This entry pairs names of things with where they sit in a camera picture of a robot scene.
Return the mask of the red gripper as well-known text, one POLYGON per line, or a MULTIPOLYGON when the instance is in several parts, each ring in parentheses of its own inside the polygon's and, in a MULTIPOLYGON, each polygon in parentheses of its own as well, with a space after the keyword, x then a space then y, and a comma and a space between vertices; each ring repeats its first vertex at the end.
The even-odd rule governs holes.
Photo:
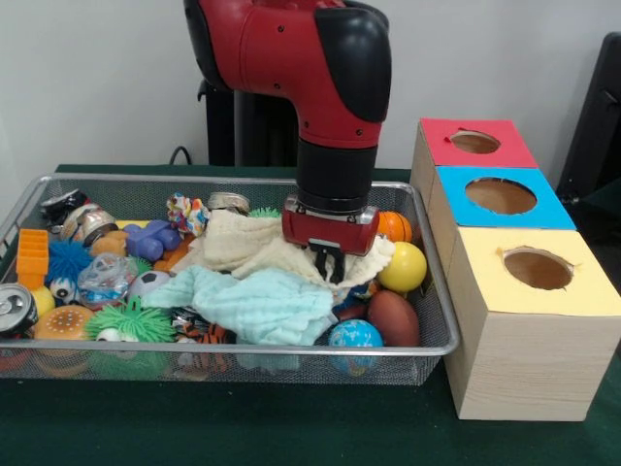
POLYGON ((290 194, 284 201, 282 233, 286 241, 298 246, 313 247, 314 266, 324 281, 339 284, 343 281, 345 254, 363 256, 371 249, 378 228, 379 210, 367 206, 355 215, 321 214, 307 209, 290 194), (327 257, 334 258, 332 276, 326 269, 327 257))

